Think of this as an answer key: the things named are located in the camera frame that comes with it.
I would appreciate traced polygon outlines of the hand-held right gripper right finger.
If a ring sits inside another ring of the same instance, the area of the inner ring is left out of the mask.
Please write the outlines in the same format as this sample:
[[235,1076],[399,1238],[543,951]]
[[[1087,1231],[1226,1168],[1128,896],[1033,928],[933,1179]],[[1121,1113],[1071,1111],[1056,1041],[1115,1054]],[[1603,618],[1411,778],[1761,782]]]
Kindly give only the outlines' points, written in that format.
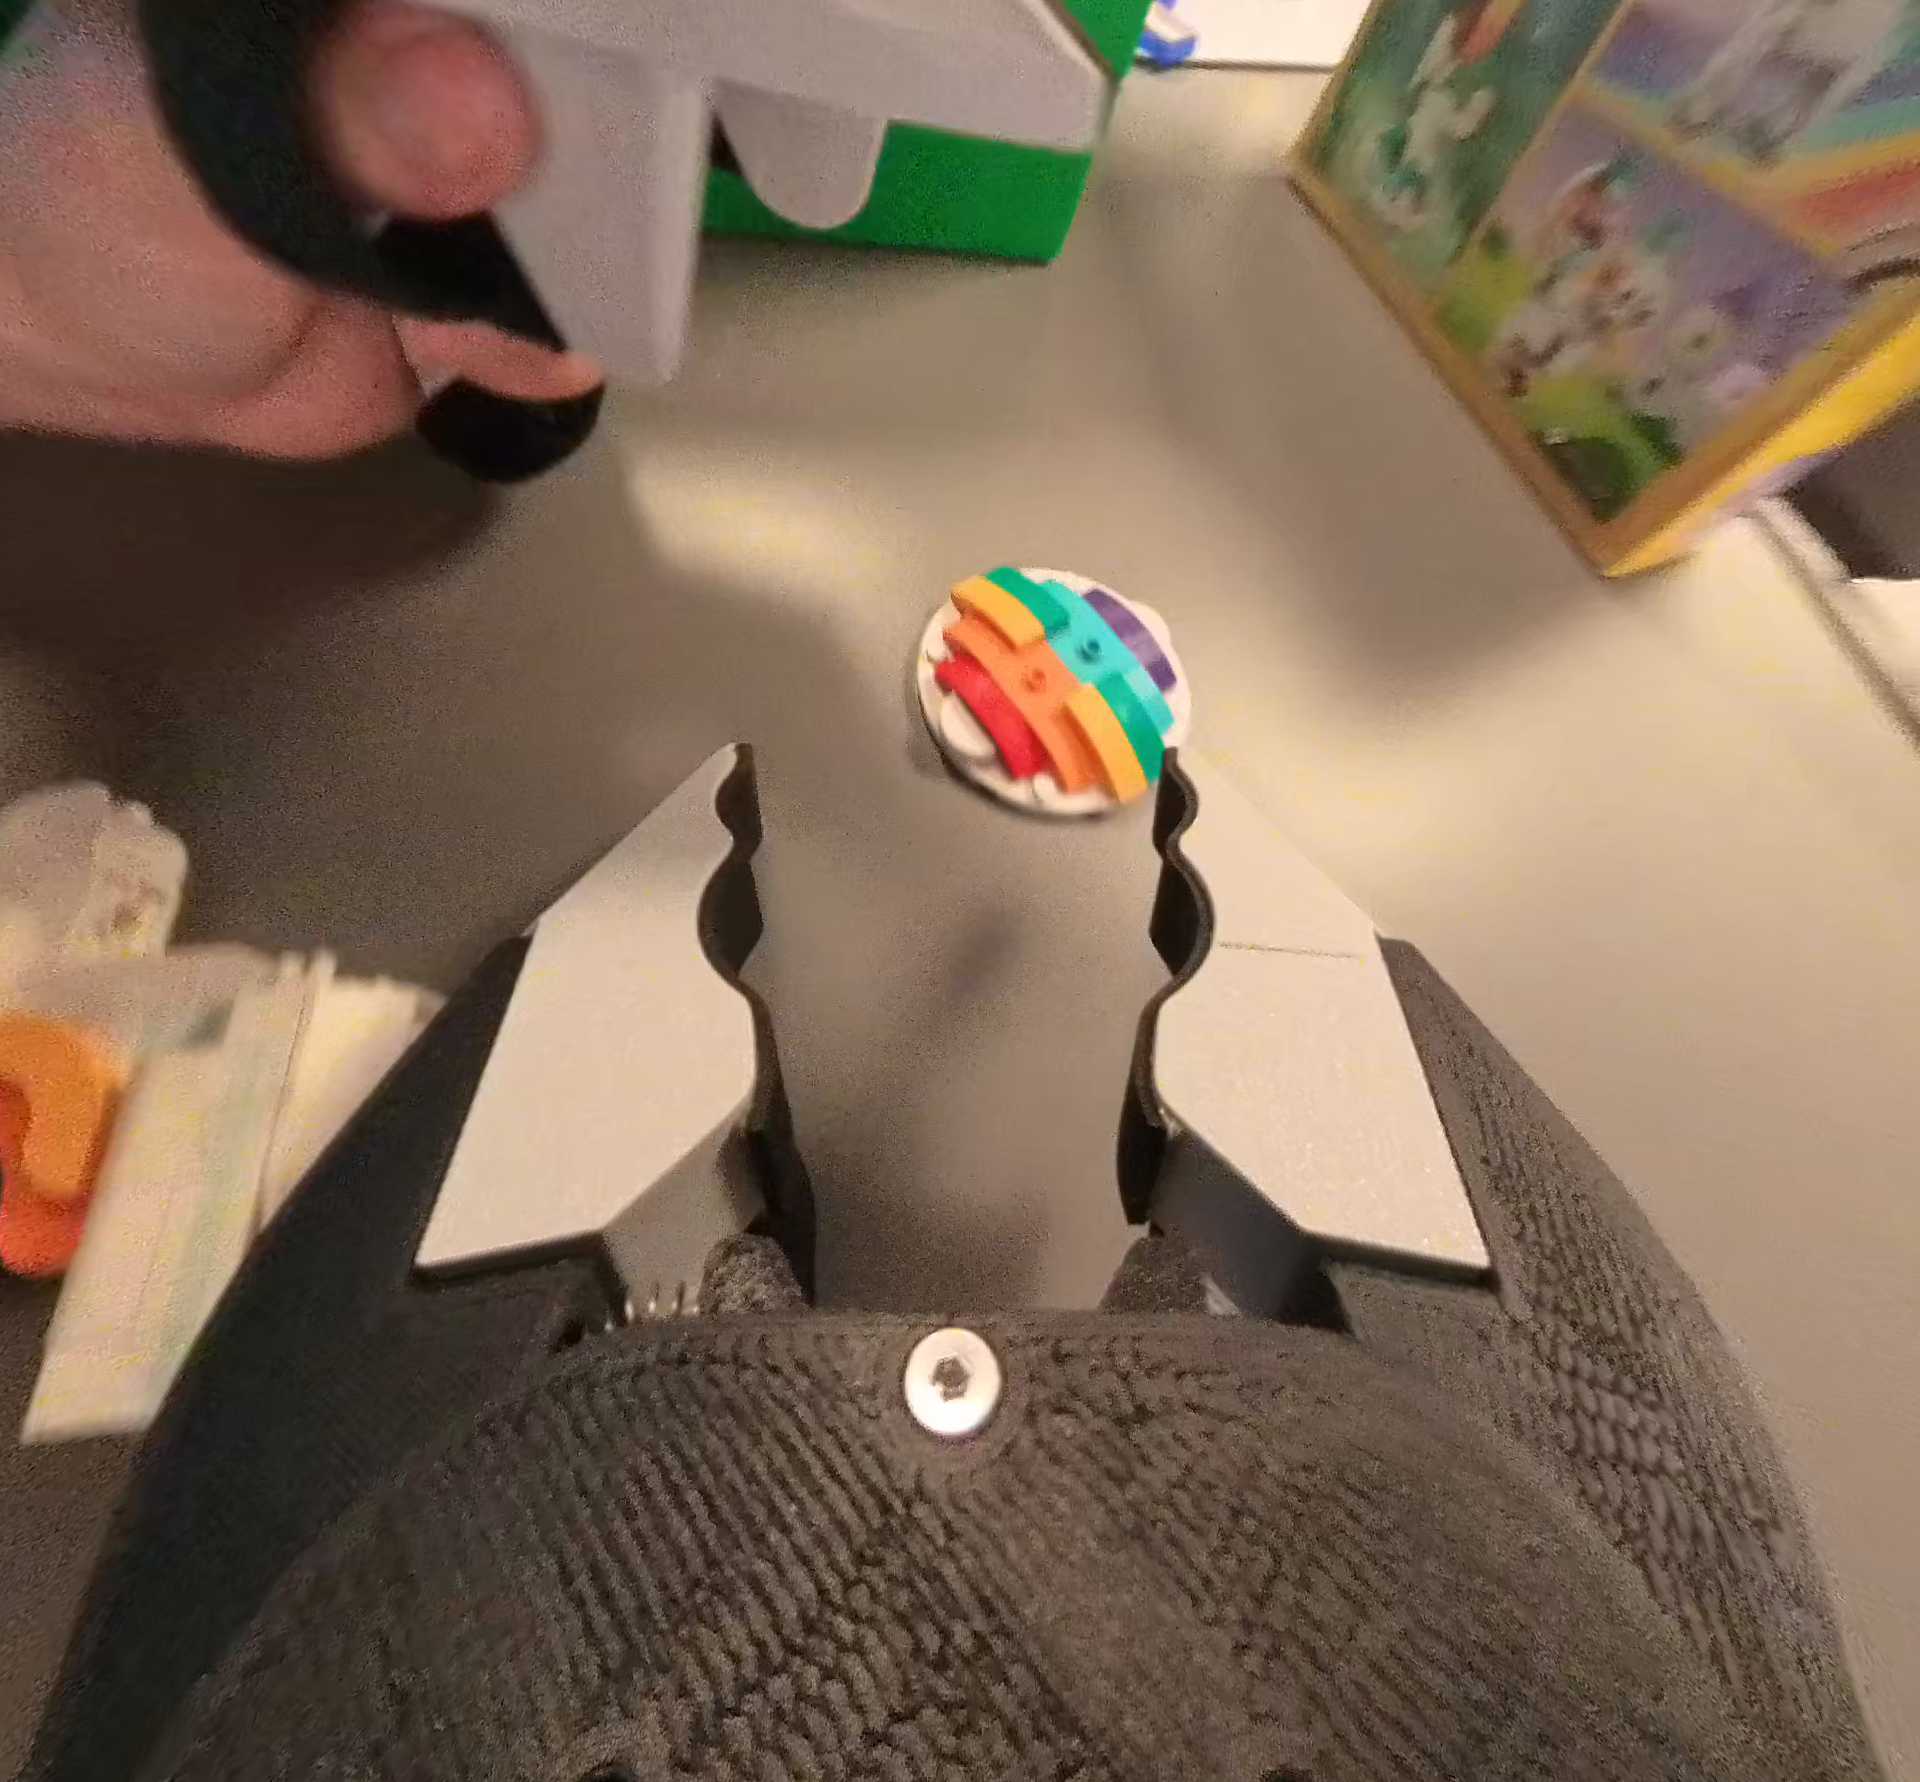
[[1318,1316],[1332,1272],[1485,1289],[1493,1256],[1369,912],[1196,752],[1167,755],[1146,1003],[1116,1136],[1130,1224],[1216,1311]]

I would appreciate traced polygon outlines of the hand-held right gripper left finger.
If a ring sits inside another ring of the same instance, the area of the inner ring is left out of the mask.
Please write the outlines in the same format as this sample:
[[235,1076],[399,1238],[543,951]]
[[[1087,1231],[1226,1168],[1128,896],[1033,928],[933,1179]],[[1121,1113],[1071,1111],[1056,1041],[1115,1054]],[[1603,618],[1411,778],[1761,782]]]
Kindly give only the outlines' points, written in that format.
[[815,1297],[815,1194],[748,968],[766,936],[756,752],[726,745],[526,933],[427,1211],[446,1280],[582,1252],[628,1311],[691,1311],[724,1241]]

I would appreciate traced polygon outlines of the rainbow toy brick disc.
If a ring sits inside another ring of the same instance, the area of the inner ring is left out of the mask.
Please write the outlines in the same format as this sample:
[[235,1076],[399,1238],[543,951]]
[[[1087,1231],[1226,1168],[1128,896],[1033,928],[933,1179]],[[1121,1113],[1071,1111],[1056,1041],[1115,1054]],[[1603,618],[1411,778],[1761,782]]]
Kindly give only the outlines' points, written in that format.
[[1044,567],[960,579],[926,623],[911,690],[947,770],[1039,819],[1138,806],[1193,729],[1188,666],[1164,617]]

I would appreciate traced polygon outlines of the yellow toy set box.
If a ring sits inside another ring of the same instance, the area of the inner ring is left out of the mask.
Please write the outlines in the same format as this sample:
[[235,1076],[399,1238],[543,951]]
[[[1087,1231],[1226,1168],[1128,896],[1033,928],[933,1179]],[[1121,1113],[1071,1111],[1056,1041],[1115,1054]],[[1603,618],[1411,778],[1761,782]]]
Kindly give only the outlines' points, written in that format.
[[1372,0],[1293,186],[1603,576],[1915,399],[1918,0]]

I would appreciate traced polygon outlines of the person's left hand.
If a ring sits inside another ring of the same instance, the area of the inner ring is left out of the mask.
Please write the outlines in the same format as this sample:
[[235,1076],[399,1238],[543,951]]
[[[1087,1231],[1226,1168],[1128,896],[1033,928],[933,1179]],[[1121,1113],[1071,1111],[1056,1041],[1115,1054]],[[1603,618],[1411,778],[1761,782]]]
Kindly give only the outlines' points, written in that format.
[[[341,189],[403,219],[493,211],[542,153],[510,55],[419,3],[354,0],[312,90]],[[181,166],[138,0],[6,0],[6,430],[333,460],[409,432],[460,382],[556,407],[604,376],[484,325],[399,320],[284,274]]]

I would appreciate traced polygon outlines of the green plastic bin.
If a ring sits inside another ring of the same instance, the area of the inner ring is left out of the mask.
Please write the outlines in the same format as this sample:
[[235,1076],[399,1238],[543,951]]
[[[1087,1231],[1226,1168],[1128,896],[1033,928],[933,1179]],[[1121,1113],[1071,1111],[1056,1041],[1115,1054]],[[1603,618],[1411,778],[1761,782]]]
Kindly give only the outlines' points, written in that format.
[[[1063,0],[1116,81],[1130,70],[1154,0]],[[6,76],[27,66],[32,0],[2,0]],[[734,170],[724,141],[708,166],[706,235],[921,251],[976,260],[1051,263],[1087,189],[1090,153],[960,137],[903,124],[889,130],[867,203],[818,230],[770,211]]]

